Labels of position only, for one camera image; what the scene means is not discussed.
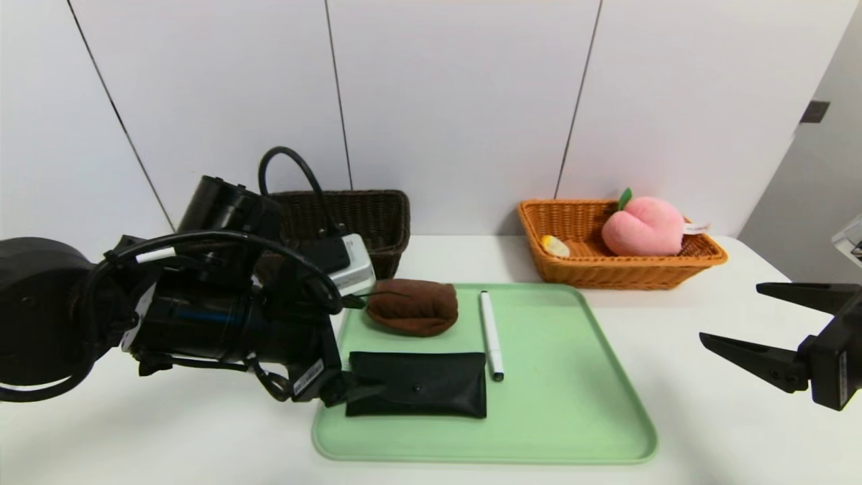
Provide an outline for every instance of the white marker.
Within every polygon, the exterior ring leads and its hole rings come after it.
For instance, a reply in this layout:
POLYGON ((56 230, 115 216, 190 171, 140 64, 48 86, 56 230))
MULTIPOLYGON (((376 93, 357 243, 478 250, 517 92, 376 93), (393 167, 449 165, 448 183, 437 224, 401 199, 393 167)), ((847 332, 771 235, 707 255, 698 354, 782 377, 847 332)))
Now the white marker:
POLYGON ((479 294, 482 306, 482 324, 485 330, 485 348, 490 359, 490 371, 494 381, 503 380, 503 353, 500 350, 500 337, 497 335, 497 322, 494 319, 494 309, 490 305, 488 292, 479 294))

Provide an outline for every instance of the green tray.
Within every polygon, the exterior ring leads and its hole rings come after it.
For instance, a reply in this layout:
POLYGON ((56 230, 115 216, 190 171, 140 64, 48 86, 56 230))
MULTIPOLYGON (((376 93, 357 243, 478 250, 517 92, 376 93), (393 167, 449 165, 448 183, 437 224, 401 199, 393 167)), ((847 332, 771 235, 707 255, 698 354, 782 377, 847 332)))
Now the green tray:
POLYGON ((653 424, 584 297, 548 284, 455 285, 459 319, 438 337, 406 337, 349 312, 342 359, 372 352, 484 351, 479 292, 493 301, 506 377, 487 377, 488 418, 363 416, 321 408, 315 447, 334 460, 466 463, 641 463, 653 424))

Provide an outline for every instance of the peach plush toy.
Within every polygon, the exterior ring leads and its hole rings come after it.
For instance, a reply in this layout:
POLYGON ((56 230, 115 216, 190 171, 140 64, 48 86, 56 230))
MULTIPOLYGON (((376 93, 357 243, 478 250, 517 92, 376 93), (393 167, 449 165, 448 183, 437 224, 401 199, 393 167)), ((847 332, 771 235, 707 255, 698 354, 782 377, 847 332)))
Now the peach plush toy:
POLYGON ((602 227, 602 239, 619 256, 671 256, 683 248, 685 219, 664 200, 632 198, 626 190, 619 211, 602 227))

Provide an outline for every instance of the brown pouch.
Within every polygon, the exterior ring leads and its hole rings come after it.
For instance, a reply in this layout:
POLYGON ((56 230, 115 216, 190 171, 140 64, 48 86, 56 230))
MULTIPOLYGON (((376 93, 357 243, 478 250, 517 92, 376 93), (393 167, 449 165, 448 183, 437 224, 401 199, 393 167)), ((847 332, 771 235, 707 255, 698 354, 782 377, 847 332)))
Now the brown pouch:
POLYGON ((418 337, 440 335, 458 319, 455 287, 432 281, 381 280, 366 312, 375 322, 418 337))

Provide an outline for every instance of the green leaf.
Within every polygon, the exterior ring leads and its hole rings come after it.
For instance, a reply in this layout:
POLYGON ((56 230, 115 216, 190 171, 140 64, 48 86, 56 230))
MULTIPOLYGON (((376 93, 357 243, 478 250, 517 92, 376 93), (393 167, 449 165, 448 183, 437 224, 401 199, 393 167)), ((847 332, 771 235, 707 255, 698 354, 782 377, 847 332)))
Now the green leaf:
POLYGON ((623 209, 626 208, 626 204, 628 204, 628 201, 631 199, 632 199, 632 187, 626 187, 626 190, 623 191, 622 195, 620 196, 620 201, 617 203, 616 209, 618 211, 622 211, 623 209))

